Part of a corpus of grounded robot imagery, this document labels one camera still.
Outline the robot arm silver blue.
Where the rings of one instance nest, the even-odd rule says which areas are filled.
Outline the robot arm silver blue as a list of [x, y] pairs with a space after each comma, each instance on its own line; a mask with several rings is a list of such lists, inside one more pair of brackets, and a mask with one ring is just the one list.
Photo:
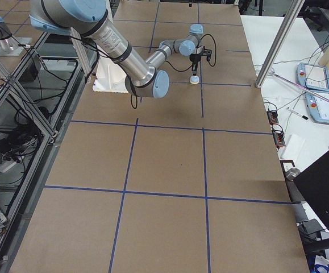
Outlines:
[[31, 1], [30, 20], [40, 31], [70, 35], [75, 29], [82, 37], [91, 38], [123, 69], [126, 88], [137, 97], [163, 98], [169, 89], [169, 75], [159, 67], [173, 53], [193, 54], [203, 35], [202, 25], [193, 24], [186, 38], [161, 42], [144, 60], [109, 19], [105, 1]]

